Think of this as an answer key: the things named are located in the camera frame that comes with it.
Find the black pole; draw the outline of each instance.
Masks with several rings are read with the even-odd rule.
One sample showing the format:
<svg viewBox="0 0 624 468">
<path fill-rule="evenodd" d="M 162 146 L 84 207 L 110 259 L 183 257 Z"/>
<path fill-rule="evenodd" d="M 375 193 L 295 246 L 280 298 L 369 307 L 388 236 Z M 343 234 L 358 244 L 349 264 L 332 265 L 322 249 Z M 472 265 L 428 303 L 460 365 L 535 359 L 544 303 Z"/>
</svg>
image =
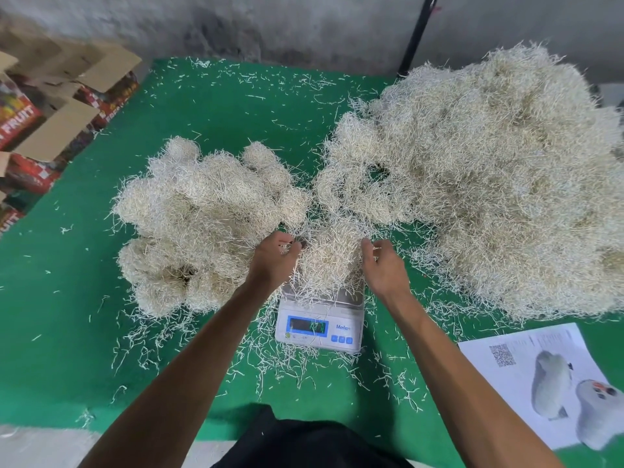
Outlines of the black pole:
<svg viewBox="0 0 624 468">
<path fill-rule="evenodd" d="M 403 56 L 403 61 L 401 61 L 401 66 L 396 73 L 397 77 L 407 76 L 412 61 L 414 60 L 414 54 L 416 54 L 416 49 L 418 49 L 418 45 L 421 43 L 421 38 L 423 38 L 427 22 L 436 7 L 436 3 L 437 0 L 425 0 L 422 3 L 421 14 L 418 16 L 418 21 L 416 22 L 416 26 L 414 26 L 414 32 L 412 32 L 412 37 L 409 40 L 408 48 Z"/>
</svg>

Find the person's left hand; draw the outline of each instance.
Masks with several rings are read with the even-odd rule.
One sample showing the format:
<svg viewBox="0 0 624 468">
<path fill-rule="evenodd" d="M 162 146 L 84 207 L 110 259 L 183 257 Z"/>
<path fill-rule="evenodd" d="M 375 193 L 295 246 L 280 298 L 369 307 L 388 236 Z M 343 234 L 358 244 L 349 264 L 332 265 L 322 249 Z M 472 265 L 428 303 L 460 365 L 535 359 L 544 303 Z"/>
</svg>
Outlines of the person's left hand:
<svg viewBox="0 0 624 468">
<path fill-rule="evenodd" d="M 290 244 L 290 249 L 283 254 L 286 244 Z M 273 292 L 288 281 L 300 252 L 301 243 L 294 241 L 292 235 L 279 230 L 272 232 L 256 247 L 246 281 L 268 286 Z"/>
</svg>

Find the gray wall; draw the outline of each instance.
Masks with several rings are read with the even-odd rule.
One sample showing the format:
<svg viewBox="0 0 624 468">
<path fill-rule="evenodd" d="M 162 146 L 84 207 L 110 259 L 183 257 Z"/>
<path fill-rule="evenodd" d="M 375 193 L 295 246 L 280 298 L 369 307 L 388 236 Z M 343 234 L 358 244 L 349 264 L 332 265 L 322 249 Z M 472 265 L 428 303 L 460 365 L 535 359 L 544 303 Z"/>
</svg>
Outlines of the gray wall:
<svg viewBox="0 0 624 468">
<path fill-rule="evenodd" d="M 71 37 L 118 38 L 139 54 L 220 55 L 352 73 L 397 69 L 422 0 L 0 0 Z M 589 69 L 624 80 L 624 0 L 439 0 L 415 65 L 460 67 L 496 46 L 546 41 Z"/>
</svg>

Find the digital scale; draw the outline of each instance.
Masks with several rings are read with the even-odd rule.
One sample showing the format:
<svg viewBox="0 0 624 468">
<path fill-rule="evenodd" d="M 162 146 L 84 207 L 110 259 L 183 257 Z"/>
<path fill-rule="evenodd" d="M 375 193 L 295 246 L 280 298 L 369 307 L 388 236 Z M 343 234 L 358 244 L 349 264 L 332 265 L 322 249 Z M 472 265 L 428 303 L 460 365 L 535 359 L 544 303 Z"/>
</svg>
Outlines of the digital scale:
<svg viewBox="0 0 624 468">
<path fill-rule="evenodd" d="M 336 299 L 298 304 L 292 287 L 279 301 L 275 339 L 283 343 L 358 353 L 364 329 L 364 289 L 356 295 L 340 290 Z"/>
</svg>

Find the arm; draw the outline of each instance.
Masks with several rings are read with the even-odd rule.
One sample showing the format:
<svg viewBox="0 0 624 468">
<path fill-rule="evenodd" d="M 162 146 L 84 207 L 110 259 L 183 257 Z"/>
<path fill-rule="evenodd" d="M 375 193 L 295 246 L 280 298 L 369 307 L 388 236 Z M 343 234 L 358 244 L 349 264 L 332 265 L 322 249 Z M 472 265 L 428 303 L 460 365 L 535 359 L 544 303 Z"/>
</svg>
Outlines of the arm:
<svg viewBox="0 0 624 468">
<path fill-rule="evenodd" d="M 292 274 L 301 251 L 276 231 L 258 245 L 245 284 L 91 448 L 79 468 L 180 467 L 249 323 Z"/>
<path fill-rule="evenodd" d="M 366 282 L 405 336 L 466 466 L 562 467 L 550 448 L 429 318 L 410 292 L 403 260 L 392 243 L 382 240 L 375 247 L 370 240 L 362 241 Z"/>
</svg>

